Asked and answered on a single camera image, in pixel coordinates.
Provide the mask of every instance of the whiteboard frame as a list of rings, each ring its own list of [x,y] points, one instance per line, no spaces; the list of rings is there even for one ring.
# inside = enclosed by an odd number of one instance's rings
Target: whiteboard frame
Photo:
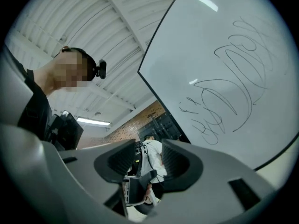
[[[171,9],[172,5],[175,3],[176,0],[173,0],[172,3],[170,4],[170,6],[168,7],[167,11],[165,12],[164,16],[162,17],[159,25],[157,26],[150,42],[149,45],[146,48],[146,51],[144,53],[144,56],[142,57],[140,66],[138,68],[137,73],[139,74],[139,76],[141,77],[141,79],[145,82],[145,84],[148,86],[148,88],[150,89],[150,91],[155,95],[155,97],[157,98],[157,100],[160,102],[160,104],[162,105],[162,107],[165,109],[165,111],[170,114],[170,117],[172,118],[173,122],[175,123],[175,125],[177,126],[177,128],[179,129],[180,133],[182,134],[182,139],[184,142],[186,143],[190,143],[189,139],[187,138],[187,136],[185,135],[185,133],[183,132],[183,130],[181,129],[180,125],[178,124],[178,122],[175,120],[175,118],[172,116],[172,114],[169,112],[169,110],[167,109],[167,107],[164,105],[164,103],[162,102],[162,100],[159,98],[159,96],[156,94],[156,92],[152,89],[152,87],[150,86],[150,84],[146,81],[146,79],[143,77],[143,75],[140,73],[140,68],[142,66],[142,63],[146,57],[146,54],[150,48],[150,45],[152,43],[152,41],[155,38],[155,35],[157,33],[157,31],[160,28],[160,25],[162,24],[164,18],[166,17],[166,15],[168,14],[169,10]],[[269,159],[267,162],[265,162],[264,164],[258,166],[257,168],[255,168],[255,171],[258,171],[260,169],[262,169],[263,167],[267,166],[268,164],[272,163],[273,161],[275,161],[278,157],[280,157],[295,141],[296,139],[299,137],[299,132],[295,135],[295,137],[290,141],[290,143],[288,145],[286,145],[277,155],[275,155],[274,157],[272,157],[271,159]]]

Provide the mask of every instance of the neck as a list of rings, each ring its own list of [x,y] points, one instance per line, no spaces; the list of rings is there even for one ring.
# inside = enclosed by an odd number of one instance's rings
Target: neck
[[[54,68],[55,63],[52,60],[45,66],[33,71],[34,82],[42,89],[46,96],[61,88],[55,82]]]

